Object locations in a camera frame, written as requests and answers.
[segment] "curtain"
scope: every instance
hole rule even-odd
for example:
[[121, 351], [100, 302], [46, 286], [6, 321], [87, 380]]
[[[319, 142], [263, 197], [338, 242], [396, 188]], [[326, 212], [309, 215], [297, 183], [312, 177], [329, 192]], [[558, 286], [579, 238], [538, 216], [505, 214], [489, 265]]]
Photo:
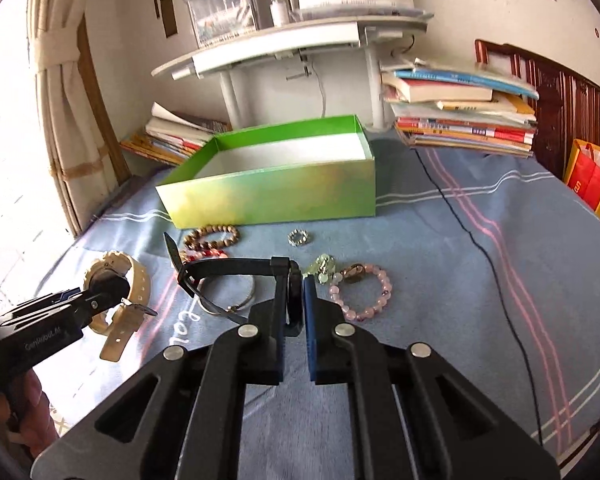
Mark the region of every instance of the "curtain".
[[29, 0], [27, 28], [50, 172], [74, 235], [118, 186], [109, 149], [78, 71], [87, 0]]

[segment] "open cardboard box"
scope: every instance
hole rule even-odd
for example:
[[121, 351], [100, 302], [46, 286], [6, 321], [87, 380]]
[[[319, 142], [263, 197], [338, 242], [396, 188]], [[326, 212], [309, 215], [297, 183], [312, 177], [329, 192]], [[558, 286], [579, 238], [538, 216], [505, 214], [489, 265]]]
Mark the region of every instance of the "open cardboard box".
[[356, 116], [216, 135], [157, 190], [179, 229], [376, 213], [374, 156]]

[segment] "silver screw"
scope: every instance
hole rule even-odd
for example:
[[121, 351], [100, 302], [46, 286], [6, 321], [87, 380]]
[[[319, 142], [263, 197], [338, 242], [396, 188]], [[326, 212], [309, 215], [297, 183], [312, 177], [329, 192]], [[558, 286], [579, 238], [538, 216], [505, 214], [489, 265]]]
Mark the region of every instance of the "silver screw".
[[184, 355], [184, 348], [182, 346], [167, 346], [162, 355], [167, 361], [177, 361]]
[[356, 327], [349, 323], [340, 323], [334, 330], [340, 337], [351, 337], [356, 333]]
[[240, 325], [238, 329], [238, 335], [240, 337], [256, 337], [258, 335], [258, 327], [255, 325]]
[[414, 357], [429, 357], [431, 347], [426, 343], [414, 343], [411, 345], [411, 355]]

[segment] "carved wooden headboard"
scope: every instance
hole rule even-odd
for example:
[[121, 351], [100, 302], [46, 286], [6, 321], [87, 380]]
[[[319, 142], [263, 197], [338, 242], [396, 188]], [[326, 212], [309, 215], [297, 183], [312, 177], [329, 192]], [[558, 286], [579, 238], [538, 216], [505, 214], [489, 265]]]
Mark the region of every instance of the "carved wooden headboard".
[[600, 87], [577, 72], [510, 44], [475, 40], [475, 55], [488, 63], [489, 54], [510, 59], [511, 73], [538, 88], [538, 133], [533, 150], [538, 162], [562, 178], [574, 138], [600, 146]]

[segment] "human hand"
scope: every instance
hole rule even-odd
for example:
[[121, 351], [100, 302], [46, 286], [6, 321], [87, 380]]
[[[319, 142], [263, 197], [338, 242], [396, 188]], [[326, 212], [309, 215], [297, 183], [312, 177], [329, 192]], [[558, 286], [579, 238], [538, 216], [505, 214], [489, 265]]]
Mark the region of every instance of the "human hand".
[[[58, 439], [56, 427], [49, 412], [49, 399], [42, 391], [42, 385], [33, 370], [24, 375], [23, 395], [27, 407], [20, 421], [20, 435], [32, 457], [37, 457]], [[11, 408], [6, 397], [0, 394], [0, 427], [4, 427], [11, 416]]]

